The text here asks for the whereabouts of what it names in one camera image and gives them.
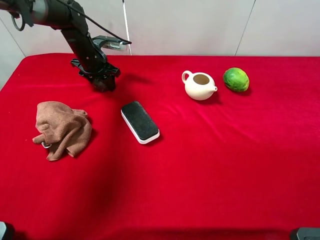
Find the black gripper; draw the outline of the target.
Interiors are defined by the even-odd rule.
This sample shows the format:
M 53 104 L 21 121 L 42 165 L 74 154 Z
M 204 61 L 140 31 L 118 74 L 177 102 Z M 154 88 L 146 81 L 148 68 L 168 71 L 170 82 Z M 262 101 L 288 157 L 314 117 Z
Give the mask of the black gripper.
M 78 74 L 85 77 L 90 84 L 96 86 L 96 77 L 106 78 L 106 86 L 109 91 L 116 89 L 116 78 L 120 76 L 121 71 L 118 67 L 108 62 L 107 56 L 96 48 L 77 49 L 76 58 L 70 63 L 72 67 L 78 68 Z

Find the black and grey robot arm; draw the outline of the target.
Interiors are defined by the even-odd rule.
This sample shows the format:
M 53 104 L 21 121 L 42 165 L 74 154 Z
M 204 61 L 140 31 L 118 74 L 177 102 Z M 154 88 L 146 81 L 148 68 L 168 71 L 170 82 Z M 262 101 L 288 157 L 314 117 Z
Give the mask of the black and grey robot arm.
M 118 49 L 124 43 L 117 37 L 99 35 L 91 37 L 87 21 L 89 17 L 74 0 L 2 0 L 1 10 L 7 11 L 14 22 L 22 19 L 22 25 L 49 26 L 59 30 L 75 58 L 70 64 L 78 68 L 78 74 L 86 78 L 100 92 L 113 91 L 121 71 L 108 62 L 103 48 Z

